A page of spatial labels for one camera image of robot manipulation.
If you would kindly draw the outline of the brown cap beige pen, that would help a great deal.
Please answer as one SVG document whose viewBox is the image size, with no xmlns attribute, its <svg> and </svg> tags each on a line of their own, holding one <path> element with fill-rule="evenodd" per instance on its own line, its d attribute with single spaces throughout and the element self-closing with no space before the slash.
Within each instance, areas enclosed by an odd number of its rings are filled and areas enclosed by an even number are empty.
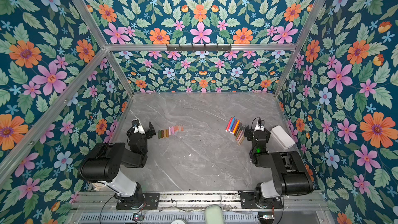
<svg viewBox="0 0 398 224">
<path fill-rule="evenodd" d="M 244 136 L 244 134 L 240 137 L 240 139 L 238 140 L 238 145 L 240 145 L 242 142 L 243 142 L 243 140 L 245 139 L 245 136 Z"/>
</svg>

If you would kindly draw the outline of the tan cap pink pen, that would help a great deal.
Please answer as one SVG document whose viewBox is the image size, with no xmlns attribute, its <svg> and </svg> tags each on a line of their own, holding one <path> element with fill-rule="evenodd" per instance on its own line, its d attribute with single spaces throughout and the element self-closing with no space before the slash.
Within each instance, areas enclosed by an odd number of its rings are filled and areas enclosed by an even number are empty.
<svg viewBox="0 0 398 224">
<path fill-rule="evenodd" d="M 240 139 L 240 137 L 244 134 L 245 128 L 242 128 L 237 136 L 237 142 Z"/>
</svg>

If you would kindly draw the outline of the brown pen clear grip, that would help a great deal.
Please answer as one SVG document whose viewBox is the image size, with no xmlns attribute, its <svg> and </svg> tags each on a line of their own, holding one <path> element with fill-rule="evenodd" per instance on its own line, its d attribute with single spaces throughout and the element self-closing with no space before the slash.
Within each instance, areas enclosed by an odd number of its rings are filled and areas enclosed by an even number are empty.
<svg viewBox="0 0 398 224">
<path fill-rule="evenodd" d="M 242 124 L 243 124 L 243 123 L 240 121 L 240 122 L 239 122 L 239 126 L 237 127 L 237 129 L 236 129 L 236 131 L 235 131 L 234 136 L 235 136 L 236 139 L 237 139 L 237 137 L 238 137 L 238 134 L 239 134 L 239 132 L 240 132 L 240 129 L 241 129 Z"/>
</svg>

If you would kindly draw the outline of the purple marker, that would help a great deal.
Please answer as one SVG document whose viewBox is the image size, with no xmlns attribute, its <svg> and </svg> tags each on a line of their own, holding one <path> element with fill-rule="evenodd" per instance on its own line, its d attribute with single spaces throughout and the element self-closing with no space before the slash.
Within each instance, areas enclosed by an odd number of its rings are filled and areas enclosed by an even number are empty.
<svg viewBox="0 0 398 224">
<path fill-rule="evenodd" d="M 233 132 L 234 132 L 235 127 L 236 127 L 236 125 L 237 125 L 237 122 L 238 122 L 238 119 L 235 118 L 234 123 L 233 123 L 233 125 L 232 125 L 232 127 L 231 127 L 231 130 L 230 130 L 230 133 L 233 133 Z"/>
</svg>

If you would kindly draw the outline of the blue marker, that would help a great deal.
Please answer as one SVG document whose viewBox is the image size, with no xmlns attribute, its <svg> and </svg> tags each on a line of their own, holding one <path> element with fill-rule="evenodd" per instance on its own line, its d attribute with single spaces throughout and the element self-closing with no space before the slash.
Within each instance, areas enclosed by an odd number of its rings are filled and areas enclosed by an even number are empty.
<svg viewBox="0 0 398 224">
<path fill-rule="evenodd" d="M 231 123 L 229 125 L 228 131 L 231 133 L 235 122 L 235 117 L 232 118 Z"/>
</svg>

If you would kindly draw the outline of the green cap beige pen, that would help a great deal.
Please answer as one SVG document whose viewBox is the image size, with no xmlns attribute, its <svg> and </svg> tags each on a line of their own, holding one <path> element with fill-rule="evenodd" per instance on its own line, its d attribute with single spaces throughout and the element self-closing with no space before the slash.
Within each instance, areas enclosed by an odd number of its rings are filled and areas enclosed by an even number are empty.
<svg viewBox="0 0 398 224">
<path fill-rule="evenodd" d="M 238 144 L 241 145 L 241 144 L 243 143 L 244 140 L 245 140 L 245 137 L 242 136 L 241 139 L 239 140 L 239 143 L 238 143 Z"/>
</svg>

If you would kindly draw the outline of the orange marker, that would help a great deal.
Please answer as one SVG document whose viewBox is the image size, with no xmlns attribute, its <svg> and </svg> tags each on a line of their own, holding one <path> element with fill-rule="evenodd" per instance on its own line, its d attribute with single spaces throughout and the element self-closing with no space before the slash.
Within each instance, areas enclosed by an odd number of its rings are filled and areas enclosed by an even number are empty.
<svg viewBox="0 0 398 224">
<path fill-rule="evenodd" d="M 237 122 L 236 122 L 236 125 L 235 125 L 235 127 L 234 127 L 234 130 L 233 130 L 233 135 L 235 135 L 236 134 L 236 132 L 237 132 L 237 130 L 238 130 L 238 127 L 239 127 L 239 125 L 240 125 L 240 120 L 238 120 Z"/>
</svg>

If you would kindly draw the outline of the pink highlighter marker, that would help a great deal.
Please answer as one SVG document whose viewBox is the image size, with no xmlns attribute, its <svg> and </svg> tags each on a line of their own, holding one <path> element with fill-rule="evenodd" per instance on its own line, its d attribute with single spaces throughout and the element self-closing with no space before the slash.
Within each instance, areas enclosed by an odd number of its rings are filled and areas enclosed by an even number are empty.
<svg viewBox="0 0 398 224">
<path fill-rule="evenodd" d="M 226 127 L 226 132 L 230 132 L 230 125 L 231 125 L 232 121 L 233 121 L 233 117 L 231 117 L 229 122 L 228 122 L 228 125 Z"/>
</svg>

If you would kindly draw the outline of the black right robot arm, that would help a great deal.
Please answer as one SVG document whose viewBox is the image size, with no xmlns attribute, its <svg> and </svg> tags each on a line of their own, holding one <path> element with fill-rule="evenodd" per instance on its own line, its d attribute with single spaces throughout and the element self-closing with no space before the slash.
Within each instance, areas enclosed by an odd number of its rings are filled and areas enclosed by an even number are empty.
<svg viewBox="0 0 398 224">
<path fill-rule="evenodd" d="M 314 180 L 297 151 L 267 150 L 269 141 L 275 141 L 282 148 L 291 148 L 295 144 L 281 126 L 270 131 L 260 124 L 253 129 L 246 127 L 243 137 L 251 142 L 249 157 L 252 164 L 271 171 L 271 179 L 258 183 L 254 189 L 251 201 L 256 206 L 266 208 L 282 197 L 304 196 L 315 190 Z"/>
</svg>

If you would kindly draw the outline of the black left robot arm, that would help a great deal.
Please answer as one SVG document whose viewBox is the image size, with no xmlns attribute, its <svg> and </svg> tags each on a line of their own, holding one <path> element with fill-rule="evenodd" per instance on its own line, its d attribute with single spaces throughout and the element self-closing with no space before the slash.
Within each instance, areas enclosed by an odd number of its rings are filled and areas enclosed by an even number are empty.
<svg viewBox="0 0 398 224">
<path fill-rule="evenodd" d="M 125 143 L 100 143 L 86 155 L 79 168 L 80 178 L 111 189 L 118 200 L 117 209 L 142 209 L 150 204 L 140 183 L 129 179 L 121 170 L 142 169 L 148 159 L 148 140 L 156 135 L 152 123 L 145 130 L 139 119 L 132 121 Z"/>
</svg>

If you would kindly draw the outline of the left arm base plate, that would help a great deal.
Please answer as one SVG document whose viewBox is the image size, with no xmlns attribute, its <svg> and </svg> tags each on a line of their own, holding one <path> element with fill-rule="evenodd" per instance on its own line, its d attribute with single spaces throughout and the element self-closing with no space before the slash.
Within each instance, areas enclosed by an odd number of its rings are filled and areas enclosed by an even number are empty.
<svg viewBox="0 0 398 224">
<path fill-rule="evenodd" d="M 143 193 L 131 197 L 117 197 L 117 210 L 154 210 L 160 203 L 159 193 Z"/>
</svg>

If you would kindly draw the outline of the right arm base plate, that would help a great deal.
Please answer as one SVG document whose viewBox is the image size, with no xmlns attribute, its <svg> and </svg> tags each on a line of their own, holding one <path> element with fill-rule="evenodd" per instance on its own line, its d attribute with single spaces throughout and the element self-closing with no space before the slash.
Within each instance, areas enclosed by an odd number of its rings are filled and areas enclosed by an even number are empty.
<svg viewBox="0 0 398 224">
<path fill-rule="evenodd" d="M 264 198 L 254 191 L 238 191 L 242 209 L 282 209 L 283 201 L 280 197 Z"/>
</svg>

